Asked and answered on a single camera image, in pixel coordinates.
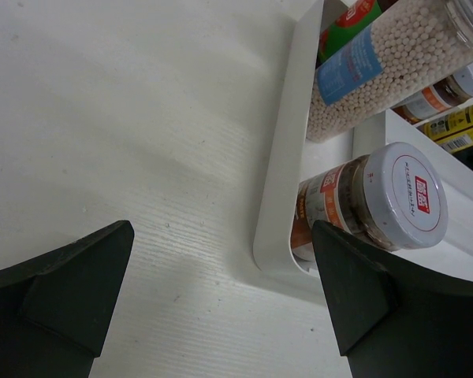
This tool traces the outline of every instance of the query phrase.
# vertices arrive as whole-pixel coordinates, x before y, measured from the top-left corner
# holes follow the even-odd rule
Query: white countertop
[[[0,269],[136,230],[92,377],[350,377],[322,298],[251,258],[311,3],[0,1]]]

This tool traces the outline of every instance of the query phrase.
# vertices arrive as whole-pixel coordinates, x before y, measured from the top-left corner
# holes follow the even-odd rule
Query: spice jar
[[[406,98],[393,109],[411,124],[417,124],[470,98],[473,98],[473,63]]]
[[[321,142],[473,62],[473,0],[400,0],[317,70],[307,137]]]
[[[427,158],[392,143],[300,184],[291,249],[314,261],[311,228],[329,221],[383,250],[427,248],[445,236],[445,192]]]
[[[390,8],[397,0],[357,0],[321,33],[318,45],[320,64],[349,43],[366,26]]]

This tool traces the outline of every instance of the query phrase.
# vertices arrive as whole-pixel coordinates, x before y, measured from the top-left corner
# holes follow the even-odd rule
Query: white shelf
[[[326,4],[331,17],[324,15],[323,24],[329,24],[344,7],[340,2]],[[305,141],[321,12],[319,1],[298,22],[292,38],[255,233],[256,264],[277,280],[321,293],[315,263],[296,260],[289,246],[300,181],[387,143],[401,141],[418,147],[440,174],[449,203],[449,229],[438,246],[397,254],[430,269],[473,280],[472,171],[390,110],[326,143]]]

